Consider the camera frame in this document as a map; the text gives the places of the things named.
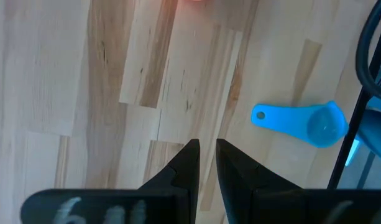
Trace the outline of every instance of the blue plastic part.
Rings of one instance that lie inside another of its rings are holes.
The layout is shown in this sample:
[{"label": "blue plastic part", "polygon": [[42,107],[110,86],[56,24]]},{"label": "blue plastic part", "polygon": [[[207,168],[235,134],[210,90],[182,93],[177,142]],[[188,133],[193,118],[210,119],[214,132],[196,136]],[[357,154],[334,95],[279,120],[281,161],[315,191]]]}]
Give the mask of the blue plastic part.
[{"label": "blue plastic part", "polygon": [[334,101],[299,108],[256,105],[251,121],[256,126],[289,134],[316,147],[332,146],[348,130],[345,116]]}]

